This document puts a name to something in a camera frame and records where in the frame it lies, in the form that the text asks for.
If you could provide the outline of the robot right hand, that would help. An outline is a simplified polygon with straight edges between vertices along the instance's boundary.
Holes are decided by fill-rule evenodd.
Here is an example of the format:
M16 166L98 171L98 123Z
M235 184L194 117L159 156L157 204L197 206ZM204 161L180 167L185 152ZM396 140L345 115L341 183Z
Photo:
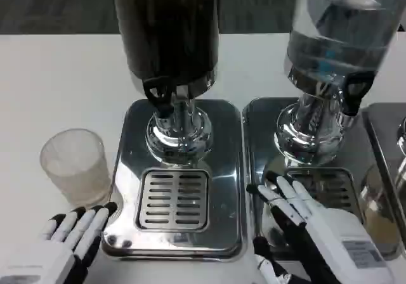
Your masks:
M248 184L246 190L270 208L308 275L304 279L288 272L272 258L266 238L257 236L257 269L267 283L394 283L391 269L356 215L325 207L295 179L273 171L266 178L278 191L262 184Z

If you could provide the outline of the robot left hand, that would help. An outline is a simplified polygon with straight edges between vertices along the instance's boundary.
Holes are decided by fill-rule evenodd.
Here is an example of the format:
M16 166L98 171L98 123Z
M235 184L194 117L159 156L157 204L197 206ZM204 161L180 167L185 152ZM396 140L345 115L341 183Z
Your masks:
M1 283L84 283L117 204L57 214L1 268Z

